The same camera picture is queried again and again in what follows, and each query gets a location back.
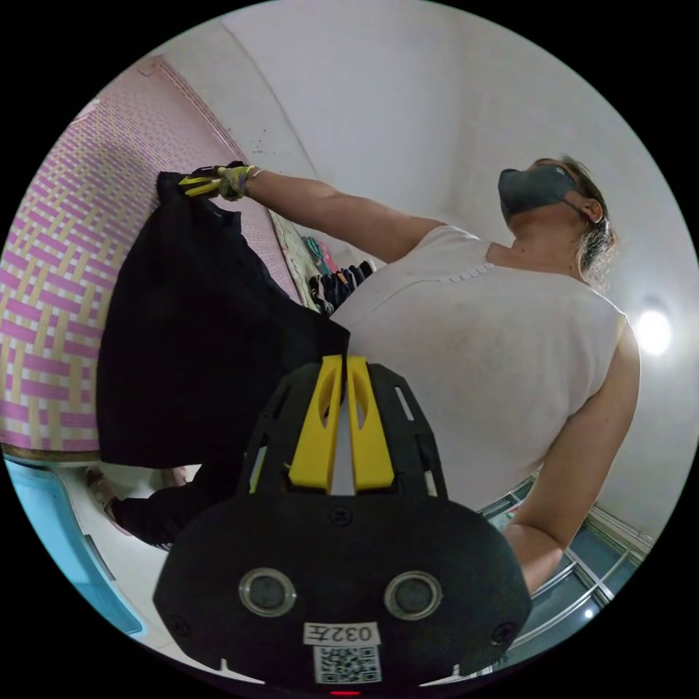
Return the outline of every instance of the black pants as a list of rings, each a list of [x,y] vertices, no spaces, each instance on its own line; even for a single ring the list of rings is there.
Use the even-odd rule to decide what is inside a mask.
[[[239,455],[205,463],[185,486],[164,488],[148,498],[116,500],[112,503],[116,523],[146,544],[169,550],[190,522],[235,495],[242,461]]]

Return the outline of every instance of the black face mask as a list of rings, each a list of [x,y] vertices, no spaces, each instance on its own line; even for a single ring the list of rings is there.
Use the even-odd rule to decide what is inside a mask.
[[[566,199],[569,191],[585,196],[572,175],[560,165],[539,165],[533,170],[503,170],[497,183],[500,208],[509,226],[516,213],[563,202],[585,216],[584,212]]]

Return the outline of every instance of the qr code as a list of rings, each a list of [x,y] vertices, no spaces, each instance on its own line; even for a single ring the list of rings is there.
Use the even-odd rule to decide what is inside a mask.
[[[379,648],[314,647],[315,678],[318,684],[362,684],[380,682]]]

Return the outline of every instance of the white sleeveless top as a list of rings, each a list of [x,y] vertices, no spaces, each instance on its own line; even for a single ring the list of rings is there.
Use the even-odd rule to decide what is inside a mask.
[[[338,308],[349,353],[403,376],[435,433],[449,499],[480,510],[542,462],[602,386],[626,316],[565,275],[486,262],[452,226]]]

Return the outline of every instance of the yellow bracket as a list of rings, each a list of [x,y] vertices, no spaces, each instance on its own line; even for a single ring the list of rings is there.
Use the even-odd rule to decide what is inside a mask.
[[[393,485],[393,466],[386,435],[379,416],[374,390],[362,357],[347,358],[347,397],[349,398],[349,434],[352,442],[352,471],[355,490],[377,490]],[[359,424],[359,408],[364,422]]]
[[[337,445],[342,357],[325,357],[296,446],[289,479],[294,486],[330,494]],[[347,358],[349,433],[355,491],[389,488],[394,473],[371,387],[366,359]],[[360,424],[358,408],[363,414]]]
[[[324,357],[289,470],[289,480],[294,486],[330,493],[341,389],[342,356]]]

